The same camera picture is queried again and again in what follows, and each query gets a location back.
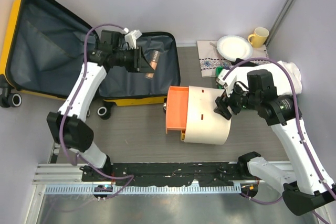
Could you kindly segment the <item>white cylindrical bin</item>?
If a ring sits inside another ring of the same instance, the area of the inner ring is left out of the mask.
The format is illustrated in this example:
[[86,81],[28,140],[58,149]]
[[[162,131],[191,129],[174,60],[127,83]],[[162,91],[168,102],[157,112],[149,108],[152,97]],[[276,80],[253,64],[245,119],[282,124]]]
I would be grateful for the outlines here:
[[214,112],[215,99],[223,90],[190,86],[184,143],[223,145],[230,132],[231,121]]

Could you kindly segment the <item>green plastic tray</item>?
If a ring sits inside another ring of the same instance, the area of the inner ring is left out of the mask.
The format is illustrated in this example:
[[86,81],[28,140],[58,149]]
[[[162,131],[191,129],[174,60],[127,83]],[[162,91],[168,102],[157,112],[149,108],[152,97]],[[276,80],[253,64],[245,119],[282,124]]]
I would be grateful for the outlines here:
[[217,113],[229,112],[238,114],[243,109],[249,109],[246,95],[249,92],[247,73],[252,71],[255,66],[242,65],[232,72],[229,68],[218,68],[216,70],[216,82],[219,89],[223,89],[221,95],[215,99]]

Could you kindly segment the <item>orange drawer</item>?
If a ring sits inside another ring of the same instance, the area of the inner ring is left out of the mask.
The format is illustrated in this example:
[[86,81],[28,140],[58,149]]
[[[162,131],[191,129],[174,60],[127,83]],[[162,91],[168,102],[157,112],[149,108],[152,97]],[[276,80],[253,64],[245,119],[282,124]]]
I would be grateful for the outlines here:
[[183,131],[186,129],[189,87],[170,86],[166,101],[165,129]]

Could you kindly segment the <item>white towel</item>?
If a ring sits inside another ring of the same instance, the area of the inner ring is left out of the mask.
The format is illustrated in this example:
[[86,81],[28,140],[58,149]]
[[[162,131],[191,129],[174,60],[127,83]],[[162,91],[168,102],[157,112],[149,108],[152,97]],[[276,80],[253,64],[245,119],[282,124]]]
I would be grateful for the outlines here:
[[[296,94],[300,94],[302,92],[302,83],[301,83],[301,73],[298,67],[293,63],[287,63],[283,61],[278,61],[288,73],[289,77],[292,80],[294,89]],[[292,95],[291,86],[286,74],[274,63],[268,63],[263,65],[258,65],[255,67],[240,67],[242,71],[242,79],[241,81],[244,85],[248,86],[247,81],[247,73],[253,70],[266,69],[272,73],[274,86],[277,88],[277,95]]]

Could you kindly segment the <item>yellow Pikachu suitcase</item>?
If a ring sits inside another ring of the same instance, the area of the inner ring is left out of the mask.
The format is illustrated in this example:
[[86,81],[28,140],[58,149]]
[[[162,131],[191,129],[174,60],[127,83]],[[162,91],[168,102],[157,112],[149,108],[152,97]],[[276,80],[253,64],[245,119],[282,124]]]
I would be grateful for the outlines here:
[[[80,74],[87,33],[91,33],[89,51],[100,43],[127,47],[123,29],[98,34],[55,0],[14,0],[1,55],[1,107],[20,106],[21,91],[66,98]],[[153,50],[161,53],[154,77],[150,80],[123,67],[112,68],[95,94],[103,100],[97,113],[104,120],[114,105],[164,103],[169,87],[181,83],[173,35],[143,33],[136,43],[147,60],[152,59]]]

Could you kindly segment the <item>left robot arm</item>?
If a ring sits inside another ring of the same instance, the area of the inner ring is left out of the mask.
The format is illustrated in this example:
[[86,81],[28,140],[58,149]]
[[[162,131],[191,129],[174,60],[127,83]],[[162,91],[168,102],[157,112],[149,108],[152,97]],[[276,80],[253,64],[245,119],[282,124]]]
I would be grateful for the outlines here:
[[47,116],[54,141],[61,145],[65,154],[68,151],[75,152],[94,169],[94,176],[102,182],[112,178],[111,161],[94,143],[93,130],[86,124],[87,113],[95,93],[113,67],[124,67],[127,72],[135,73],[155,72],[145,58],[141,46],[136,44],[142,35],[141,32],[129,31],[127,28],[123,31],[126,48],[114,43],[100,43],[98,49],[92,51],[88,50],[91,33],[87,33],[79,77],[59,110],[50,112]]

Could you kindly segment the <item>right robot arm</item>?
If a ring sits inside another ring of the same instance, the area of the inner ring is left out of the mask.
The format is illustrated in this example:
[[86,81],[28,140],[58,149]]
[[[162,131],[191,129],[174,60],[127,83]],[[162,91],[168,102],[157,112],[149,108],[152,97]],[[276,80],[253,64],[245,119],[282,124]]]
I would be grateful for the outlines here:
[[215,113],[230,120],[242,109],[256,111],[279,138],[293,172],[285,173],[259,153],[250,152],[238,158],[239,177],[264,180],[282,195],[296,216],[335,201],[335,182],[312,149],[296,98],[278,95],[272,73],[266,69],[248,72],[247,82],[223,82],[224,92],[215,100]]

